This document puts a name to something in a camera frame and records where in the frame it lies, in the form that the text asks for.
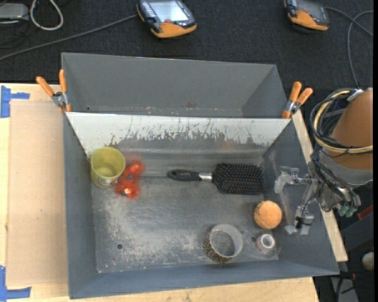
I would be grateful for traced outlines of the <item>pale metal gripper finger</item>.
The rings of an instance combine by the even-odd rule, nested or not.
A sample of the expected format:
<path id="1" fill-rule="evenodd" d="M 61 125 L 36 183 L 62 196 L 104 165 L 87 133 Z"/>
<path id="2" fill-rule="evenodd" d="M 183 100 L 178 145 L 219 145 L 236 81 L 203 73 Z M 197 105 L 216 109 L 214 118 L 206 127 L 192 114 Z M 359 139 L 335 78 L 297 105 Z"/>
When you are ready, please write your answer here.
<path id="1" fill-rule="evenodd" d="M 284 229 L 288 235 L 308 235 L 313 221 L 314 215 L 310 214 L 305 206 L 298 206 L 295 209 L 295 216 Z"/>
<path id="2" fill-rule="evenodd" d="M 301 184 L 299 171 L 300 169 L 296 167 L 280 166 L 280 173 L 277 176 L 274 184 L 275 194 L 283 193 L 285 185 Z"/>

